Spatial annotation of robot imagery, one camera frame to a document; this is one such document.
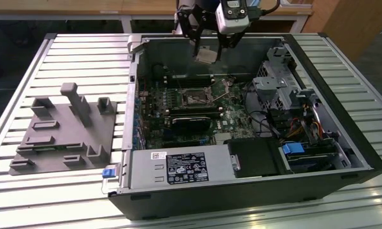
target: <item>floor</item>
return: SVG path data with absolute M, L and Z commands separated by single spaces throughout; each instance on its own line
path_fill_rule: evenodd
M 172 29 L 172 24 L 164 25 L 169 30 Z M 155 28 L 153 23 L 134 26 L 139 27 L 139 32 L 145 31 L 147 26 Z M 0 69 L 4 71 L 0 78 L 0 116 L 49 32 L 118 33 L 123 31 L 118 21 L 0 21 Z M 382 34 L 376 37 L 356 66 L 382 94 Z

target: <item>metal frame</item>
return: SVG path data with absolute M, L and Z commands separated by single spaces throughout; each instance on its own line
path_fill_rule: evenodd
M 291 29 L 291 33 L 301 32 L 305 27 L 309 15 L 292 15 L 292 16 L 264 16 L 261 20 L 265 21 L 295 21 Z M 133 20 L 174 20 L 174 15 L 119 15 L 119 14 L 103 14 L 103 15 L 14 15 L 0 14 L 0 20 L 121 20 L 125 33 L 133 33 Z
M 125 37 L 123 34 L 61 34 L 59 37 Z M 382 118 L 382 97 L 371 86 L 363 74 L 348 61 L 339 48 L 327 38 L 328 42 L 319 34 L 295 34 L 300 45 L 307 51 L 311 60 L 316 64 L 323 76 L 331 85 L 333 92 L 339 93 L 339 99 L 348 109 L 361 130 L 382 158 L 382 125 L 376 120 Z M 82 170 L 75 172 L 61 172 L 42 175 L 27 175 L 26 177 L 12 177 L 7 175 L 7 161 L 14 157 L 14 149 L 23 138 L 23 126 L 30 123 L 33 112 L 29 104 L 31 98 L 25 99 L 23 94 L 31 94 L 30 86 L 51 83 L 49 77 L 37 77 L 42 64 L 39 59 L 45 59 L 43 52 L 49 49 L 50 40 L 46 40 L 41 51 L 33 61 L 27 74 L 11 100 L 10 106 L 0 119 L 0 228 L 37 228 L 57 227 L 70 228 L 149 228 L 154 226 L 160 229 L 176 227 L 177 229 L 190 228 L 377 228 L 382 227 L 382 175 L 364 184 L 345 187 L 339 192 L 324 199 L 304 203 L 281 204 L 257 208 L 245 208 L 232 211 L 212 212 L 198 215 L 188 215 L 154 221 L 130 221 L 122 215 L 106 199 L 102 193 L 102 170 Z M 109 50 L 109 52 L 125 52 L 126 45 L 111 48 L 115 42 L 109 43 L 109 48 L 95 48 Z M 90 51 L 90 48 L 65 49 L 70 51 Z M 55 49 L 50 49 L 50 54 L 55 54 Z M 81 69 L 81 75 L 91 73 L 94 69 Z M 103 70 L 105 74 L 114 74 L 114 70 Z M 311 83 L 307 76 L 300 71 L 307 86 Z M 117 84 L 106 88 L 98 84 L 102 78 L 91 76 L 91 83 L 103 88 L 103 93 L 113 95 L 115 99 L 123 99 L 117 94 Z M 353 81 L 360 81 L 363 85 L 352 85 Z M 119 104 L 118 109 L 123 111 L 125 104 Z M 122 146 L 122 135 L 125 125 L 115 126 L 114 143 Z M 125 154 L 114 152 L 111 163 L 122 161 Z M 118 180 L 109 180 L 109 187 L 118 187 Z
M 309 15 L 268 15 L 260 18 L 264 21 L 295 21 L 291 33 L 300 33 L 305 27 Z M 123 31 L 126 33 L 133 33 L 133 20 L 173 20 L 174 15 L 123 15 L 121 17 Z

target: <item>metal table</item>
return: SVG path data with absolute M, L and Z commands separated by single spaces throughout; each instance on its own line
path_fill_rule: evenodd
M 295 34 L 321 75 L 382 157 L 382 97 L 329 38 Z M 377 228 L 382 227 L 382 175 L 321 200 L 153 221 L 130 221 L 107 200 L 102 169 L 8 175 L 34 112 L 35 96 L 66 103 L 61 85 L 75 82 L 87 100 L 118 104 L 111 163 L 122 159 L 129 34 L 47 36 L 0 119 L 0 228 Z M 299 71 L 308 87 L 307 75 Z

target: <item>wooden desk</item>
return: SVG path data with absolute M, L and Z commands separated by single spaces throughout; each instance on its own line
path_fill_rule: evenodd
M 262 0 L 262 9 L 270 9 L 274 7 L 276 0 Z M 150 20 L 150 19 L 173 19 L 176 13 L 176 1 L 174 0 L 123 0 L 122 14 L 123 16 L 123 30 L 126 33 L 131 33 L 131 20 Z M 292 33 L 301 32 L 308 17 L 312 15 L 313 10 L 309 8 L 288 8 L 280 7 L 276 12 L 268 16 L 261 17 L 264 21 L 293 21 L 291 29 Z
M 262 0 L 270 9 L 276 0 Z M 176 0 L 0 0 L 0 20 L 121 20 L 133 33 L 131 20 L 173 20 Z M 292 32 L 301 32 L 312 9 L 278 8 L 265 21 L 295 21 Z
M 325 32 L 355 62 L 382 31 L 382 0 L 315 0 L 304 32 Z

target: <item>power supply label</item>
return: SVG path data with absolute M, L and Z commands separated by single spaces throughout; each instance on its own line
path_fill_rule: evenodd
M 166 161 L 170 185 L 210 180 L 205 153 L 168 155 Z

